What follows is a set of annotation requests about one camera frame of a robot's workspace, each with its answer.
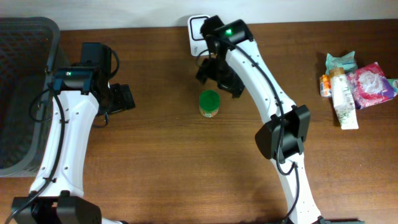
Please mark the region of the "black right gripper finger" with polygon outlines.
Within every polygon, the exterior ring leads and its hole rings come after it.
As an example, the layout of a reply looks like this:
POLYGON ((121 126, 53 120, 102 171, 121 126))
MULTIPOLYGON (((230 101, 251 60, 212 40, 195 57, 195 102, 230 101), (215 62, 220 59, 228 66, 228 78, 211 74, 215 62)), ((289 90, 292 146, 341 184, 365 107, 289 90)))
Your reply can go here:
POLYGON ((199 65, 197 74, 195 78, 201 83, 205 84, 208 79, 208 74, 210 72, 211 60, 206 58, 202 61, 201 65, 199 65))
POLYGON ((244 89, 244 83, 240 79, 218 81, 218 88, 232 94, 232 98, 239 98, 244 89))

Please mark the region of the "green lid jar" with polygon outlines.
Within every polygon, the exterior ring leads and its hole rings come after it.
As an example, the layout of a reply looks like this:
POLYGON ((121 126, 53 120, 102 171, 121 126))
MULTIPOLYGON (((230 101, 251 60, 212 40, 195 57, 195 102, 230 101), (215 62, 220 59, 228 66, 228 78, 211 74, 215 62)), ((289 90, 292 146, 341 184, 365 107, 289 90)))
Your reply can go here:
POLYGON ((199 99, 200 113, 206 118, 216 116, 220 108, 220 96, 214 90, 203 91, 199 99))

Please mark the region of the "small orange box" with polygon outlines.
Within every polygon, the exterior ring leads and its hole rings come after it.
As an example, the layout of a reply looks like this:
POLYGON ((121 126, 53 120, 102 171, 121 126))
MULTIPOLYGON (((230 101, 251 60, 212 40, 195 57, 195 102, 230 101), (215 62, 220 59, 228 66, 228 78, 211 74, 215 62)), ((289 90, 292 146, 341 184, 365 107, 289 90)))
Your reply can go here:
POLYGON ((328 75, 320 77, 320 95, 324 98, 331 97, 331 84, 328 75))

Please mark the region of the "white cream tube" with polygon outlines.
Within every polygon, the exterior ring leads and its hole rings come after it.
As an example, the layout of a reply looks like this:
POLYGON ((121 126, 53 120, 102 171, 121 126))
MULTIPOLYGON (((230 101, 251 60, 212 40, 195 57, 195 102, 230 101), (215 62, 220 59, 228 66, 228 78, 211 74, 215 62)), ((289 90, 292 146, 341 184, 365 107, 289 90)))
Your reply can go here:
POLYGON ((329 71, 329 76, 333 107, 341 129, 358 129, 354 99, 344 69, 342 67, 334 68, 329 71))

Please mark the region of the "teal wipes packet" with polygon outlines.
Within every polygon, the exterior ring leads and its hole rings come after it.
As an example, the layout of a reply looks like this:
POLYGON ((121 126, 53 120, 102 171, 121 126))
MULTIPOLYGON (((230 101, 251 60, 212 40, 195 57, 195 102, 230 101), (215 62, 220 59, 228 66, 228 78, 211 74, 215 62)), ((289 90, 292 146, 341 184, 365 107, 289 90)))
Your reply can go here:
POLYGON ((341 67, 344 69, 345 73, 353 72, 358 69, 358 65, 354 58, 355 51, 352 51, 342 57, 334 57, 327 53, 326 56, 326 74, 329 75, 330 70, 341 67))

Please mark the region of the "red purple tissue pack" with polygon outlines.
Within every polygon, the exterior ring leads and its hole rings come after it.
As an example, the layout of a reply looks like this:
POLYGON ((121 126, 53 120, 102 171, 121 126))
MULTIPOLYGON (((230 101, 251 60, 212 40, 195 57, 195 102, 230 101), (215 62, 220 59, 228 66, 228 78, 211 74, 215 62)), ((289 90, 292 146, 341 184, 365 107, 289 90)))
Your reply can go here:
POLYGON ((357 110, 365 109, 396 96, 377 62, 346 74, 357 110))

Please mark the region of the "green kleenex tissue pack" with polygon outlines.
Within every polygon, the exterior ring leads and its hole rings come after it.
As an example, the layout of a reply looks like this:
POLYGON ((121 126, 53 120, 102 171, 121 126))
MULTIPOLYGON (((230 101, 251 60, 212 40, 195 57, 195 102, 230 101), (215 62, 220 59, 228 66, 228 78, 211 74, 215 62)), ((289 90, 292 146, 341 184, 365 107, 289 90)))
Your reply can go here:
POLYGON ((394 79, 391 78, 391 79, 388 79, 387 81, 389 82, 390 86, 393 88, 394 92, 396 94, 398 94, 398 79, 397 78, 394 78, 394 79))

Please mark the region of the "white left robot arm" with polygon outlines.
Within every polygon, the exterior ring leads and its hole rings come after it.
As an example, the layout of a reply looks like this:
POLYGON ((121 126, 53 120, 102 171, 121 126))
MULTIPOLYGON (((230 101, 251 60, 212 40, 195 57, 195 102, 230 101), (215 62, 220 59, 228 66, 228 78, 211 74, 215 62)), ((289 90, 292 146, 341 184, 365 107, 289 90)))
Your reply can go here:
POLYGON ((82 45, 80 61, 57 69, 45 91, 53 98, 51 127, 37 176, 26 197, 15 197, 6 223, 111 223, 85 200, 83 168, 94 120, 135 108, 127 84, 111 84, 117 53, 99 42, 82 45))

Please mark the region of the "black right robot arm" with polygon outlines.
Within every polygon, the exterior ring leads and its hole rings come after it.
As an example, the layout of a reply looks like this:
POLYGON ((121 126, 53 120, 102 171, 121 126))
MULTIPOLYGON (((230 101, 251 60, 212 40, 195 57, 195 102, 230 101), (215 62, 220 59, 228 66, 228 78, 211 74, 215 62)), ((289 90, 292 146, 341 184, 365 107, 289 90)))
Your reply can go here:
POLYGON ((255 135, 261 154, 275 167, 287 201, 282 223, 321 223, 304 164, 310 112, 279 86, 247 24, 225 24, 218 16, 192 16, 188 22, 191 53, 206 53, 197 73, 202 83, 212 79, 218 88, 238 98, 247 90, 262 120, 255 135))

